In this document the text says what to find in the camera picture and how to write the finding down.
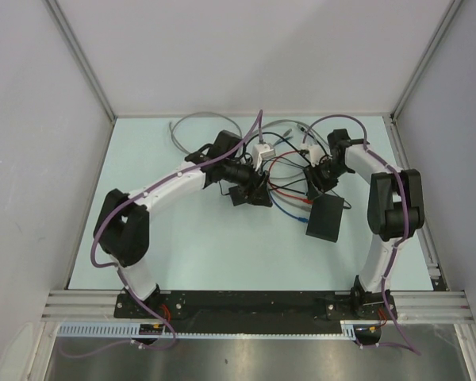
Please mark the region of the black ethernet cable teal plug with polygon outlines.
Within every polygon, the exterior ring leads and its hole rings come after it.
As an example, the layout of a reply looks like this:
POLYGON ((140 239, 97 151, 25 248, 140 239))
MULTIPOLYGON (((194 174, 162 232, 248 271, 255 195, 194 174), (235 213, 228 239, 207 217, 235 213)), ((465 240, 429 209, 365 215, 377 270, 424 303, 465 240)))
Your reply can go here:
POLYGON ((294 184, 307 182, 301 165, 296 164, 292 160, 288 160, 286 158, 287 155, 292 153, 294 152, 285 152, 281 156, 275 157, 265 162, 265 164, 270 164, 269 172, 271 172, 272 167, 276 163, 281 163, 282 165, 294 167, 297 169, 293 175, 270 175, 270 189, 273 190, 273 192, 275 192, 285 203, 297 207, 301 210, 309 210, 309 206, 311 206, 313 202, 307 199, 307 191, 303 192, 301 190, 294 189, 294 184))

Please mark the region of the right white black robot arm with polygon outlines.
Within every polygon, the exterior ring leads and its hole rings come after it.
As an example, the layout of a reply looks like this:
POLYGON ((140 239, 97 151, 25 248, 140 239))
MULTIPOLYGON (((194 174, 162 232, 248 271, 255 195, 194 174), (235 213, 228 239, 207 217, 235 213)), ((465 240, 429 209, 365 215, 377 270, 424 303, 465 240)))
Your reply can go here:
POLYGON ((394 313, 390 278, 401 246, 424 225, 424 199, 420 172, 400 169, 373 152, 364 139, 352 140, 347 130, 328 135, 328 147, 302 144, 309 164, 303 172, 312 203, 306 235, 337 242, 344 200, 329 192, 339 177, 357 174, 369 186, 367 224, 372 241, 366 262, 347 295, 326 303, 345 317, 372 319, 394 313))

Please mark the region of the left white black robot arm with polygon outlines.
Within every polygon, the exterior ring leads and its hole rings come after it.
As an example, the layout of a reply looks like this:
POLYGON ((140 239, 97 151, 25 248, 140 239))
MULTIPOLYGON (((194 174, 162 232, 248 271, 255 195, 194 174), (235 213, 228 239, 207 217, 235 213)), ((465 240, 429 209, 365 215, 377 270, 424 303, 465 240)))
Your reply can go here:
POLYGON ((165 178, 140 190, 114 189, 106 195, 90 253, 101 248, 109 255, 109 265, 134 295, 131 306, 140 316, 151 317, 159 308, 159 285, 148 264, 151 225, 158 215, 220 181, 232 184, 235 205, 272 206, 269 174, 262 166, 274 156, 274 147, 260 140, 249 152, 245 145, 235 133, 222 130, 214 142, 188 154, 165 178))

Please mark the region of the black Mercury network switch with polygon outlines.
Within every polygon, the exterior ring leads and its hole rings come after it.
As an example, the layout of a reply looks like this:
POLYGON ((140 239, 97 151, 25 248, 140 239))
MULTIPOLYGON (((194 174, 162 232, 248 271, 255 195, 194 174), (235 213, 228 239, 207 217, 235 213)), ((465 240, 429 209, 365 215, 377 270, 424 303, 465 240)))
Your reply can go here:
POLYGON ((313 200, 305 235, 336 243, 344 211, 344 199, 322 194, 313 200))

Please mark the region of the small black adapter box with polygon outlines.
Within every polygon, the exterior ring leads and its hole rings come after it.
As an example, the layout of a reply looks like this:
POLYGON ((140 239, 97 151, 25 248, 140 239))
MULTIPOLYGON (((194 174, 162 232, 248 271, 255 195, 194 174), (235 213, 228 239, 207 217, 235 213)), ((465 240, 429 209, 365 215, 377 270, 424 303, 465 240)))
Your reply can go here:
POLYGON ((228 189, 228 195, 231 198, 233 206, 241 206, 248 202, 243 193, 243 189, 239 186, 230 187, 228 189))

